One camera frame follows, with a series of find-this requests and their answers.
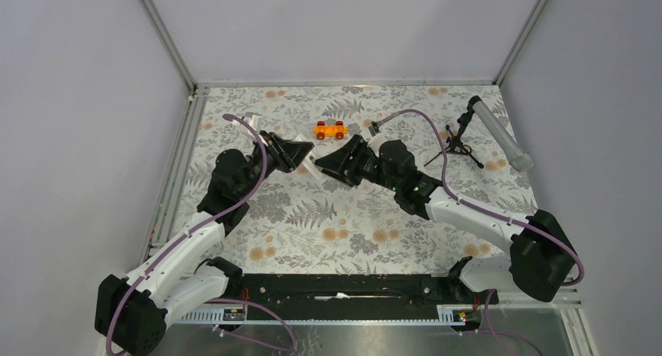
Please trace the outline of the white remote control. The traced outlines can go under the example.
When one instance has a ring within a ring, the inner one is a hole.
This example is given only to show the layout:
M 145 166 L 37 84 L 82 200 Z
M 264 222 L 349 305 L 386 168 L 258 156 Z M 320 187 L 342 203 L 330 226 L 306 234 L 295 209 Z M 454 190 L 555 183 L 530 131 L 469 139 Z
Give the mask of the white remote control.
M 323 174 L 315 166 L 315 156 L 313 155 L 313 150 L 310 150 L 309 153 L 306 154 L 302 163 L 297 167 L 297 173 L 301 175 L 311 175 L 316 180 L 324 179 Z

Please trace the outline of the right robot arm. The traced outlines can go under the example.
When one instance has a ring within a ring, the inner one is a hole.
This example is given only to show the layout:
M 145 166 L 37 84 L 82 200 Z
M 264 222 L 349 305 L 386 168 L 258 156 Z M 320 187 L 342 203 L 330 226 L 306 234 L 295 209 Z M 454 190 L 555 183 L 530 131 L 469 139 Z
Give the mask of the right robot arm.
M 504 256 L 468 259 L 447 290 L 460 303 L 484 290 L 519 289 L 550 302 L 576 264 L 575 249 L 556 217 L 542 209 L 533 215 L 508 212 L 447 193 L 442 180 L 420 171 L 400 140 L 354 135 L 343 147 L 315 160 L 327 176 L 349 187 L 367 180 L 391 190 L 402 210 L 423 219 L 468 231 L 504 252 Z

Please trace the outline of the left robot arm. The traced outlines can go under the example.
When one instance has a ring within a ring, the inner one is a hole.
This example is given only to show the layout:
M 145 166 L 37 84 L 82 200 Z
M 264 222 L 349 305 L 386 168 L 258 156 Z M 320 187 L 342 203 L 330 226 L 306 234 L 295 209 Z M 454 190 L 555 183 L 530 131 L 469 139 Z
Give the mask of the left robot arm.
M 105 336 L 107 354 L 148 355 L 188 312 L 212 298 L 231 302 L 241 295 L 240 278 L 213 262 L 182 276 L 240 223 L 248 199 L 271 173 L 293 172 L 313 147 L 262 131 L 250 155 L 228 149 L 217 156 L 207 193 L 183 229 L 142 265 L 99 284 L 94 328 Z

